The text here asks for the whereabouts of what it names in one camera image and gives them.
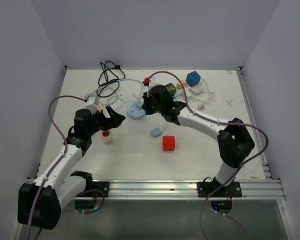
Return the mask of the mint green charger plug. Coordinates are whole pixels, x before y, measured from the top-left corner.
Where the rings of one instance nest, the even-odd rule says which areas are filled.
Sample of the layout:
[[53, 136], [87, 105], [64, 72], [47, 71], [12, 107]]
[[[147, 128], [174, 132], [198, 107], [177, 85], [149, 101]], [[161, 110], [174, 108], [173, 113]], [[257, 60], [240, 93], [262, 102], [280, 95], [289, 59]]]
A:
[[141, 101], [136, 101], [135, 102], [135, 107], [138, 111], [142, 111], [143, 110], [143, 103]]

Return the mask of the beige red power strip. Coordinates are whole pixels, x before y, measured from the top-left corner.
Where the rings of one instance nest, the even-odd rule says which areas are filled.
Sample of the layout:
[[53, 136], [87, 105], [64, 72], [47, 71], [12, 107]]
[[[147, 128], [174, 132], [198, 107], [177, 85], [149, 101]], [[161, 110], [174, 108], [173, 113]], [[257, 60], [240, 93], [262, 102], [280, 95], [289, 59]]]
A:
[[113, 143], [113, 136], [110, 130], [102, 131], [102, 140], [105, 145]]

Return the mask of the round light blue socket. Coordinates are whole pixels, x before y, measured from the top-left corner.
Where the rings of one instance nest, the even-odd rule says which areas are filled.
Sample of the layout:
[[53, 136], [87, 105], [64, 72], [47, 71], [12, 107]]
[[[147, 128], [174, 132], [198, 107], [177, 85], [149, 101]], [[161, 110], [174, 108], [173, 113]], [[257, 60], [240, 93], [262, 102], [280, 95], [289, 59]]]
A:
[[136, 101], [130, 104], [127, 108], [127, 116], [132, 120], [141, 120], [146, 116], [144, 110], [138, 111], [136, 108]]

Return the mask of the dark green cube adapter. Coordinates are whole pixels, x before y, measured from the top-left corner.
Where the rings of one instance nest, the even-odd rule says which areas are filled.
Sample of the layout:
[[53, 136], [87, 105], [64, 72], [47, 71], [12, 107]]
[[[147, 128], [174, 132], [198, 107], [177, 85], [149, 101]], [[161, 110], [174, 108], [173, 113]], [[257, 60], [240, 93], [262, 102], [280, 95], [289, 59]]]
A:
[[174, 97], [176, 95], [177, 88], [172, 83], [166, 84], [165, 87], [170, 96]]

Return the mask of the light blue charger plug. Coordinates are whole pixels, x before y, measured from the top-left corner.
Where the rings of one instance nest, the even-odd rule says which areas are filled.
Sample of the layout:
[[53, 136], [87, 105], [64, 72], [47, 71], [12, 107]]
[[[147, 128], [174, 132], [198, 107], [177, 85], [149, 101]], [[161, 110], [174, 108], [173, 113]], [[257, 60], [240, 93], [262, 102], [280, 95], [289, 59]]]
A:
[[153, 138], [157, 138], [157, 137], [160, 137], [162, 135], [162, 131], [159, 127], [156, 127], [156, 128], [153, 128], [149, 135]]

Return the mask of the red cube adapter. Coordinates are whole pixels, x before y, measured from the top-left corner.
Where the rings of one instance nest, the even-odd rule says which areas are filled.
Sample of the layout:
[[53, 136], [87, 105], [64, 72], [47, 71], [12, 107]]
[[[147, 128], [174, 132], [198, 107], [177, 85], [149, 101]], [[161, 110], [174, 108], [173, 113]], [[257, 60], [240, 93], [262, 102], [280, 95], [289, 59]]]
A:
[[172, 135], [162, 137], [162, 150], [164, 152], [173, 152], [176, 149], [176, 138]]

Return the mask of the white multicolour power strip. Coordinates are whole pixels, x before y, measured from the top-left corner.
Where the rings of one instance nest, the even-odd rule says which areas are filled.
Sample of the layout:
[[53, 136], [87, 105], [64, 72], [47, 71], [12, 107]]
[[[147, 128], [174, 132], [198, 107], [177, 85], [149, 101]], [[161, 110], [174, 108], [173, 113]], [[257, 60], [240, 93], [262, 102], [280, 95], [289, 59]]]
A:
[[[201, 94], [205, 87], [204, 87], [204, 84], [202, 81], [200, 81], [197, 85], [195, 86], [190, 86], [188, 83], [182, 81], [183, 83], [183, 87], [185, 89], [185, 93], [186, 93], [186, 96], [189, 98], [191, 97], [192, 95], [199, 95]], [[183, 91], [183, 88], [181, 86], [181, 84], [178, 82], [176, 84], [176, 91], [175, 91], [175, 94], [173, 96], [174, 98], [179, 98], [179, 97], [182, 97], [183, 99], [185, 98], [185, 95], [184, 95], [184, 91]]]

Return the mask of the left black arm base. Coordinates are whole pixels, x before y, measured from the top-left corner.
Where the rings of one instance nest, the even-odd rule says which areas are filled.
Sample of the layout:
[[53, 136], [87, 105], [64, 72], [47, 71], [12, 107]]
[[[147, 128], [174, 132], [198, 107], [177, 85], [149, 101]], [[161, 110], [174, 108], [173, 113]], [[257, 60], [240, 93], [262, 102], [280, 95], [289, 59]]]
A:
[[79, 193], [74, 198], [74, 207], [83, 215], [97, 212], [109, 196], [110, 183], [108, 181], [92, 182], [87, 190]]

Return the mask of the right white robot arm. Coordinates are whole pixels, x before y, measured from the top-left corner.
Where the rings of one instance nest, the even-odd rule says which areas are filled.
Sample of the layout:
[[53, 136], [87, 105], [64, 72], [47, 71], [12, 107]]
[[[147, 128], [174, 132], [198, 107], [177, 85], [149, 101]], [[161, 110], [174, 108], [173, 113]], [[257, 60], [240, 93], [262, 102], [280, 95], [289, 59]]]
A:
[[142, 108], [147, 115], [160, 114], [167, 122], [188, 127], [207, 135], [218, 144], [222, 163], [214, 177], [213, 192], [225, 196], [243, 161], [250, 155], [255, 143], [239, 118], [223, 120], [206, 114], [199, 115], [182, 101], [174, 101], [161, 84], [147, 84]]

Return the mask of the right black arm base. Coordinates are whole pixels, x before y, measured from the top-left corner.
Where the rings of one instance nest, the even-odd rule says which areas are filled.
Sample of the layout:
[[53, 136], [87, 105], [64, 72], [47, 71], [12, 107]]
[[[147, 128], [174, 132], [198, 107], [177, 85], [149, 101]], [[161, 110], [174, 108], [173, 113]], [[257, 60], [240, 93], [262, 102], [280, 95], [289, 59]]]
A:
[[[206, 198], [220, 185], [215, 179], [206, 177], [204, 180], [196, 183], [198, 197]], [[228, 214], [233, 207], [233, 198], [241, 198], [242, 196], [240, 183], [232, 180], [230, 184], [223, 186], [211, 196], [212, 198], [223, 198], [223, 200], [211, 200], [210, 205], [214, 211]]]

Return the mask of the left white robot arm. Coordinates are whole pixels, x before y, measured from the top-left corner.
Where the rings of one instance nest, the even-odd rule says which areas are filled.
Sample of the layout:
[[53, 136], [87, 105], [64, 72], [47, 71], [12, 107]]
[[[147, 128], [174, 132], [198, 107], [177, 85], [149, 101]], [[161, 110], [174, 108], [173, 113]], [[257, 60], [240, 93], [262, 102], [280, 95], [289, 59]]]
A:
[[17, 221], [52, 230], [63, 208], [74, 197], [91, 195], [94, 191], [92, 175], [71, 170], [87, 153], [94, 134], [118, 128], [125, 119], [110, 106], [94, 113], [86, 108], [77, 110], [58, 156], [32, 183], [24, 183], [19, 188]]

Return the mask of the yellow charger plug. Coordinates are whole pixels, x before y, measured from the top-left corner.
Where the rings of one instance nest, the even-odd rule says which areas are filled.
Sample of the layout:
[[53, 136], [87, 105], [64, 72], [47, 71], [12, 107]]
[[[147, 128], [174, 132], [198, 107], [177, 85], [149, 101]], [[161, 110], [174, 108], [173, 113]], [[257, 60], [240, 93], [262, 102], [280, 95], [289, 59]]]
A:
[[186, 82], [184, 80], [181, 80], [180, 82], [178, 82], [176, 84], [176, 88], [180, 91], [182, 91], [183, 88], [185, 88], [185, 87], [186, 87]]

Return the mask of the blue cube adapter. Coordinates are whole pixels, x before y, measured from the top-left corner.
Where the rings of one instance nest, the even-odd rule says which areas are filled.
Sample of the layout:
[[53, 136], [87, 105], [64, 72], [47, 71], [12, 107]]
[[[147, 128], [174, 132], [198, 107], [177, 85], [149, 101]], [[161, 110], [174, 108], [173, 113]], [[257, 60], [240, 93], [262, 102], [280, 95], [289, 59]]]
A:
[[185, 81], [190, 87], [194, 87], [199, 84], [200, 80], [201, 76], [196, 71], [192, 71], [187, 74]]

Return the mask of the aluminium rail frame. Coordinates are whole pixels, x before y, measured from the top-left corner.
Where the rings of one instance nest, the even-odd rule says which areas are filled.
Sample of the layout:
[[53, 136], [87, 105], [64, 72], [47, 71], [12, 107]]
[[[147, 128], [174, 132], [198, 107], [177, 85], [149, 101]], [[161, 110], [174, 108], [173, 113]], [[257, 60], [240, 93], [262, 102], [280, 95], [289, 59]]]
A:
[[[189, 101], [191, 109], [200, 115], [231, 121], [241, 119], [250, 124], [250, 112], [236, 71], [199, 70], [216, 99], [205, 110], [195, 110], [197, 103]], [[66, 74], [61, 94], [79, 95], [93, 87], [95, 70], [70, 70]], [[64, 99], [57, 103], [54, 120], [66, 135], [74, 124], [75, 110], [82, 107], [79, 100]], [[111, 130], [113, 143], [104, 144], [101, 132], [92, 136], [92, 144], [73, 168], [74, 171], [91, 173], [94, 182], [109, 182], [109, 197], [115, 198], [198, 198], [197, 182], [217, 175], [222, 159], [217, 142], [211, 137], [189, 127], [168, 123], [162, 136], [175, 136], [174, 151], [163, 151], [162, 136], [153, 138], [150, 130], [164, 128], [165, 120], [159, 114], [148, 115], [140, 120], [127, 116], [126, 107], [118, 110], [126, 119], [118, 128]], [[47, 170], [59, 155], [63, 145], [57, 130], [50, 128], [40, 160], [38, 175]], [[236, 175], [242, 197], [248, 200], [282, 200], [283, 188], [279, 180], [272, 180], [266, 168], [265, 158], [257, 156], [246, 163]]]

